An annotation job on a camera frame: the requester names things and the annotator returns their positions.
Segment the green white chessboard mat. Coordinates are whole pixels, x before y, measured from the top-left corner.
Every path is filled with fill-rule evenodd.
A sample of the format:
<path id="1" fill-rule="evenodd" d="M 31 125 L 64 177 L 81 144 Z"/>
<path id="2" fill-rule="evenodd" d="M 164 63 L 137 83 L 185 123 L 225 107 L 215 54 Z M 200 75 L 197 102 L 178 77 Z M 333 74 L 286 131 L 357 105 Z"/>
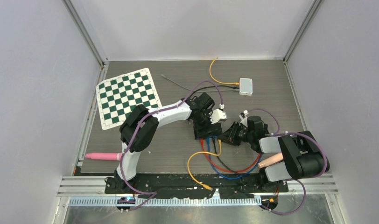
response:
<path id="1" fill-rule="evenodd" d="M 96 97 L 102 130 L 122 125 L 137 105 L 147 109 L 162 106 L 149 68 L 100 82 Z"/>

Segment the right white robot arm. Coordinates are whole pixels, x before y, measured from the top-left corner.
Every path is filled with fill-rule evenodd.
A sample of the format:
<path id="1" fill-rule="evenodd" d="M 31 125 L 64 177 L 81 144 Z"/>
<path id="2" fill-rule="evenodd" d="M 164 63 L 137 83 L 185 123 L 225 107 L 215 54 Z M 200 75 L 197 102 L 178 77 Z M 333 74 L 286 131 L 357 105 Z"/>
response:
<path id="1" fill-rule="evenodd" d="M 330 169 L 330 163 L 310 131 L 273 134 L 259 116 L 240 115 L 240 121 L 219 136 L 224 143 L 239 146 L 248 143 L 252 150 L 270 157 L 258 162 L 255 182 L 263 191 L 271 191 L 286 180 L 313 178 Z"/>

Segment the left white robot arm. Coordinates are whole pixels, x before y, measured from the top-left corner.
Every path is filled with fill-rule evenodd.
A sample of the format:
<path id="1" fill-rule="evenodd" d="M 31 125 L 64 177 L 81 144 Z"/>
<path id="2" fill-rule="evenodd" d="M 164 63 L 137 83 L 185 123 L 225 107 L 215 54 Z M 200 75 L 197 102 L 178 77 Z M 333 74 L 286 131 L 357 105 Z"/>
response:
<path id="1" fill-rule="evenodd" d="M 114 174 L 117 187 L 123 193 L 130 193 L 135 186 L 134 177 L 141 152 L 146 149 L 158 128 L 176 121 L 190 120 L 195 139 L 206 139 L 222 133 L 221 122 L 227 120 L 225 105 L 218 106 L 207 94 L 199 97 L 186 97 L 176 103 L 146 108 L 143 104 L 135 106 L 120 126 L 122 153 Z"/>

